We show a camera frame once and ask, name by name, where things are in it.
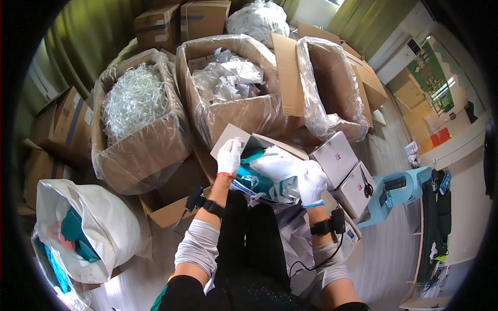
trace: mask box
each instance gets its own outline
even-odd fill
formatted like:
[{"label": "mask box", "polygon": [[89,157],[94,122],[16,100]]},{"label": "mask box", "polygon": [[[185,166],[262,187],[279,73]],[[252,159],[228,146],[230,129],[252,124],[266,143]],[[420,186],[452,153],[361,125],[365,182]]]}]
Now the mask box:
[{"label": "mask box", "polygon": [[358,163],[358,158],[342,131],[317,147],[309,157],[320,164],[329,178],[329,190],[337,188]]},{"label": "mask box", "polygon": [[[301,149],[295,148],[291,145],[288,145],[286,143],[283,143],[281,141],[265,137],[263,135],[258,135],[258,134],[249,134],[245,132],[244,130],[241,130],[240,128],[236,127],[233,124],[228,124],[223,133],[220,136],[220,139],[216,142],[215,146],[211,150],[211,155],[213,158],[217,158],[218,156],[218,151],[220,151],[220,148],[225,144],[225,142],[229,139],[233,139],[235,137],[240,137],[242,141],[245,142],[243,146],[243,151],[242,151],[242,158],[244,157],[244,150],[246,149],[252,149],[252,148],[268,148],[271,146],[277,146],[288,153],[290,153],[293,157],[300,159],[300,160],[309,160],[308,155],[306,152],[304,152]],[[252,191],[251,189],[248,189],[241,183],[239,183],[237,180],[233,180],[232,184],[230,185],[231,190],[240,190],[244,193],[246,193],[248,196],[251,198],[254,198],[257,196],[257,193]],[[260,198],[264,203],[270,204],[273,208],[279,209],[279,208],[286,208],[289,206],[292,206],[294,204],[286,204],[286,203],[275,203],[275,202],[270,202],[267,201],[263,198]]]},{"label": "mask box", "polygon": [[359,161],[346,179],[331,193],[348,215],[356,219],[367,207],[375,189],[374,179],[363,162]]}]

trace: scissors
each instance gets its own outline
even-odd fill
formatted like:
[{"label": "scissors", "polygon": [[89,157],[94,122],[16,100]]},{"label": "scissors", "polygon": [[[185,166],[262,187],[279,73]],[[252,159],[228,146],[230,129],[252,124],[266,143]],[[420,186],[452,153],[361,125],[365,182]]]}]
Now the scissors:
[{"label": "scissors", "polygon": [[360,170],[362,172],[363,182],[365,183],[365,198],[369,198],[374,194],[374,188],[371,184],[368,183],[367,178],[365,177],[365,173],[363,172],[363,167],[360,166]]}]

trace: hand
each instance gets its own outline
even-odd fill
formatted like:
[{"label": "hand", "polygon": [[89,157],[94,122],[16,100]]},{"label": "hand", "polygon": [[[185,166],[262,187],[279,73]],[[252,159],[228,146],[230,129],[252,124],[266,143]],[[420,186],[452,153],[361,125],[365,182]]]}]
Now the hand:
[{"label": "hand", "polygon": [[218,174],[235,178],[241,164],[241,153],[244,142],[240,137],[229,139],[218,151]]},{"label": "hand", "polygon": [[321,193],[327,188],[327,175],[316,161],[304,161],[297,185],[304,208],[323,205]]}]

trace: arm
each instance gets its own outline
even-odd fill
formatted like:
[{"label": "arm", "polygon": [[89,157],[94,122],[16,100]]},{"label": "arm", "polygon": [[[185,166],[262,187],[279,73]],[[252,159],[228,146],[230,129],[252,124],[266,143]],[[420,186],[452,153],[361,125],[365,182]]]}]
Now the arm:
[{"label": "arm", "polygon": [[[329,216],[327,216],[327,214],[325,213],[323,206],[308,208],[307,212],[311,227],[314,226],[316,223],[329,218]],[[337,244],[332,240],[332,235],[330,233],[322,236],[313,235],[311,237],[311,243],[315,250],[327,243]],[[340,305],[344,305],[350,302],[360,302],[360,301],[361,301],[360,297],[358,297],[358,295],[356,294],[353,282],[351,282],[351,280],[349,279],[345,278],[337,279],[326,285],[325,288],[323,289],[323,302],[324,302],[323,305],[325,307],[324,308],[325,310],[334,310]]]},{"label": "arm", "polygon": [[[309,216],[310,227],[328,219],[329,216],[325,213],[324,203],[321,199],[322,191],[326,191],[327,188],[327,176],[318,163],[315,161],[305,162],[304,170],[298,176],[298,186],[303,206]],[[315,265],[327,260],[337,250],[339,246],[337,238],[335,242],[331,233],[311,237]],[[317,269],[317,277],[321,283],[323,306],[326,310],[333,310],[350,302],[361,301],[353,287],[353,282],[349,279],[341,250]]]},{"label": "arm", "polygon": [[[211,187],[208,200],[225,208],[230,183],[235,178],[241,162],[243,142],[239,137],[228,140],[218,152],[218,174]],[[175,276],[187,275],[197,279],[202,287],[216,271],[218,256],[216,245],[220,235],[221,219],[199,209],[185,232],[175,254]]]},{"label": "arm", "polygon": [[[225,205],[227,204],[228,188],[230,187],[232,180],[233,177],[231,176],[219,174],[211,187],[211,193],[208,196],[208,200],[214,201],[219,206],[225,208]],[[221,227],[221,219],[218,216],[211,214],[203,207],[199,209],[194,219],[211,224],[218,230]],[[177,275],[189,275],[199,280],[203,287],[209,280],[208,274],[202,268],[191,262],[182,262],[178,264],[175,269],[175,276]]]}]

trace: bulletin board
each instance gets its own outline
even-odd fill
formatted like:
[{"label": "bulletin board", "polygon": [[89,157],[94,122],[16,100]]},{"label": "bulletin board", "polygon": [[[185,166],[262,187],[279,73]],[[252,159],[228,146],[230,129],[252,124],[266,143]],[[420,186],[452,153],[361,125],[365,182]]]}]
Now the bulletin board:
[{"label": "bulletin board", "polygon": [[424,92],[431,96],[431,104],[438,116],[455,107],[448,81],[429,42],[422,45],[422,51],[407,66]]}]

